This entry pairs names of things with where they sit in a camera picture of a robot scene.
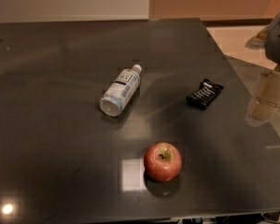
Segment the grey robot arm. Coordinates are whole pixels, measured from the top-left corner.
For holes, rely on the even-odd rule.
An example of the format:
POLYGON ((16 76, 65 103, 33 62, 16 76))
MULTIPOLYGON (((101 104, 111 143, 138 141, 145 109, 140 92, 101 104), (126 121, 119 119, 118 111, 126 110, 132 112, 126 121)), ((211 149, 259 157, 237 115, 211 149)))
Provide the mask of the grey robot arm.
POLYGON ((268 27, 265 55, 276 63, 274 70, 261 73, 245 117, 250 126, 260 126, 280 109, 280 11, 268 27))

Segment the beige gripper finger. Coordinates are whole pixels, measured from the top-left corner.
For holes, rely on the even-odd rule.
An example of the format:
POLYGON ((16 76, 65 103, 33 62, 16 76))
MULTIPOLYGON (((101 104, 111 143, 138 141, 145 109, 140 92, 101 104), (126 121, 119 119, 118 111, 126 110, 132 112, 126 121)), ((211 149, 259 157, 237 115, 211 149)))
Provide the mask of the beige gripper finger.
POLYGON ((252 98, 247 108, 247 117, 256 121, 268 121, 277 112, 278 106, 252 98))
POLYGON ((256 97, 262 103, 280 106, 280 72, 260 74, 256 97))

